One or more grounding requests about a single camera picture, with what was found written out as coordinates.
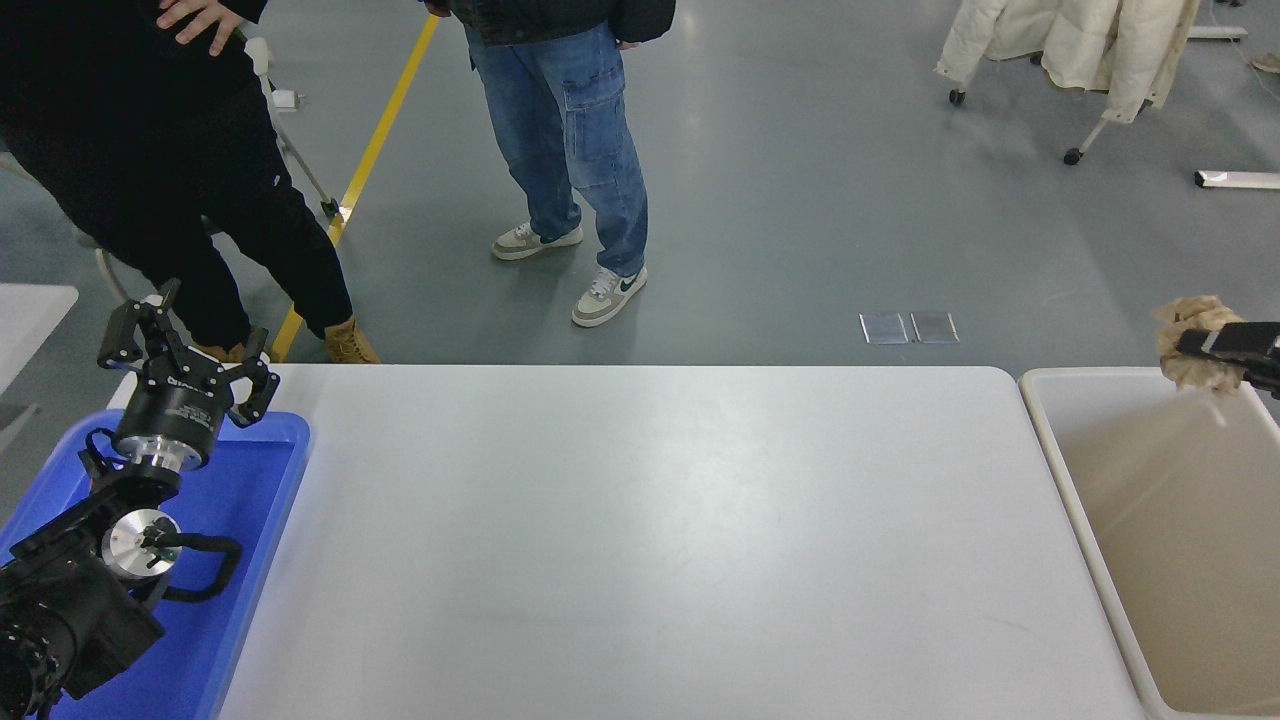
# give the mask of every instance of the blue jeans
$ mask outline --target blue jeans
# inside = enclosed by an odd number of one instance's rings
[[[534,232],[557,238],[595,210],[596,263],[627,277],[644,266],[649,196],[623,113],[622,55],[608,23],[536,42],[485,47],[467,28],[507,169],[529,200]]]

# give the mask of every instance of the cargo pocket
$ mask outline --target cargo pocket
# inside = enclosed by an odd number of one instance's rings
[[[571,159],[598,160],[618,151],[622,128],[622,64],[586,82],[564,83]]]

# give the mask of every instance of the person's leg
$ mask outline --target person's leg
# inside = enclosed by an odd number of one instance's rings
[[[102,137],[5,128],[14,158],[54,196],[77,227],[160,287],[178,278],[174,313],[191,341],[232,347],[250,322],[236,279],[205,234],[195,201],[175,169],[138,142],[137,131]]]
[[[608,24],[529,46],[556,96],[573,188],[595,210],[602,268],[631,277],[644,266],[649,199],[627,128],[622,56]]]
[[[489,119],[507,169],[529,201],[532,231],[554,241],[582,222],[573,201],[561,113],[544,78],[532,67],[529,47],[485,47],[467,28],[471,61],[484,83]]]
[[[261,264],[316,337],[352,316],[342,265],[329,236],[289,178],[256,86],[216,111],[192,120],[183,133],[198,138],[186,167],[201,210]]]

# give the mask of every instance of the yellow floor line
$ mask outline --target yellow floor line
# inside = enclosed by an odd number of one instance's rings
[[[419,35],[417,44],[413,45],[413,51],[404,63],[404,69],[396,83],[396,90],[392,91],[390,100],[387,101],[387,108],[383,109],[383,117],[378,120],[374,136],[369,138],[369,145],[365,146],[365,154],[356,167],[356,174],[352,176],[351,184],[347,186],[347,192],[342,196],[340,210],[329,222],[329,241],[333,242],[334,247],[338,247],[347,223],[351,222],[351,217],[356,213],[356,204],[360,201],[360,195],[365,191],[365,183],[374,172],[378,156],[383,152],[387,136],[390,133],[392,126],[396,124],[396,117],[399,114],[401,105],[404,104],[404,96],[408,95],[408,88],[413,85],[417,68],[422,64],[422,55],[426,54],[426,47],[431,44],[431,36],[435,35],[435,28],[439,24],[440,19],[431,15],[428,18],[426,24],[422,26],[422,33]],[[291,305],[289,314],[284,316],[284,323],[275,333],[275,342],[271,343],[270,356],[275,363],[284,363],[288,359],[289,348],[293,347],[293,341],[298,337],[301,328],[302,318],[298,316]]]

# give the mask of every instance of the crumpled paper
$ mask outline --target crumpled paper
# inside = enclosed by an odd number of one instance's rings
[[[1174,380],[1179,389],[1192,386],[1220,395],[1235,395],[1244,379],[1244,368],[1216,360],[1190,357],[1178,352],[1178,338],[1185,331],[1217,331],[1228,323],[1242,323],[1243,318],[1222,305],[1216,295],[1179,297],[1153,313],[1165,327],[1156,331],[1160,350],[1160,372]]]

